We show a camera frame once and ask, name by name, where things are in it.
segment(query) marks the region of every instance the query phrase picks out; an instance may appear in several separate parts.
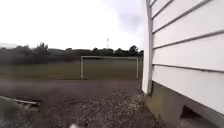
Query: dirt ground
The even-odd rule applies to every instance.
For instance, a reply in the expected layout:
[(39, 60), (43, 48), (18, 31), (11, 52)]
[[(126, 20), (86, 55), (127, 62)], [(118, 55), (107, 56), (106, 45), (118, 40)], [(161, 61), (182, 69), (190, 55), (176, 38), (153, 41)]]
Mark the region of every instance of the dirt ground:
[(137, 80), (0, 79), (0, 95), (41, 101), (38, 112), (10, 110), (2, 120), (0, 115), (0, 127), (160, 128), (144, 105)]

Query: house wall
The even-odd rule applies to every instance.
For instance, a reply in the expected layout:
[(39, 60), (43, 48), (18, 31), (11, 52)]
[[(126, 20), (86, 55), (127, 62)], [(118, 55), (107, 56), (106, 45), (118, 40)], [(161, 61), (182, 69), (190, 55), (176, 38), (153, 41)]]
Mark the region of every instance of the house wall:
[(224, 0), (148, 1), (147, 12), (143, 91), (152, 80), (224, 114)]

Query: goal post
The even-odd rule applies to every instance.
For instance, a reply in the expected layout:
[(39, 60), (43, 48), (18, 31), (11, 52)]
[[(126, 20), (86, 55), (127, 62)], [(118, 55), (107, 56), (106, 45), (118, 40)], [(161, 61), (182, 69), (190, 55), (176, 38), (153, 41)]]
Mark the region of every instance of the goal post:
[(81, 56), (81, 79), (84, 79), (84, 59), (129, 59), (136, 60), (136, 78), (139, 78), (139, 59), (138, 57), (115, 57), (115, 56)]

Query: pole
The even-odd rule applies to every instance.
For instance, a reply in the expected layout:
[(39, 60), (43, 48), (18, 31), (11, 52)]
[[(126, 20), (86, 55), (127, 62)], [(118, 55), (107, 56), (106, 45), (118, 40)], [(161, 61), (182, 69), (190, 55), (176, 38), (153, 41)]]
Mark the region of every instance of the pole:
[(138, 64), (138, 57), (137, 57), (137, 73), (136, 73), (136, 78), (137, 78), (137, 79), (138, 79), (138, 68), (139, 68), (138, 65), (139, 65), (139, 64)]
[(83, 57), (81, 56), (81, 79), (83, 79)]

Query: treeline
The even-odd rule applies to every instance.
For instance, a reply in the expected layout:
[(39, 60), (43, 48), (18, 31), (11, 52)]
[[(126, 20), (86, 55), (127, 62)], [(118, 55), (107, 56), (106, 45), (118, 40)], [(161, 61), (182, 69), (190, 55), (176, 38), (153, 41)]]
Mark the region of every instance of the treeline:
[(20, 64), (43, 64), (52, 62), (69, 62), (79, 60), (81, 56), (143, 56), (143, 51), (138, 51), (136, 46), (129, 50), (122, 49), (72, 49), (66, 50), (49, 49), (48, 45), (41, 43), (36, 48), (29, 46), (18, 46), (13, 49), (0, 48), (1, 65), (20, 65)]

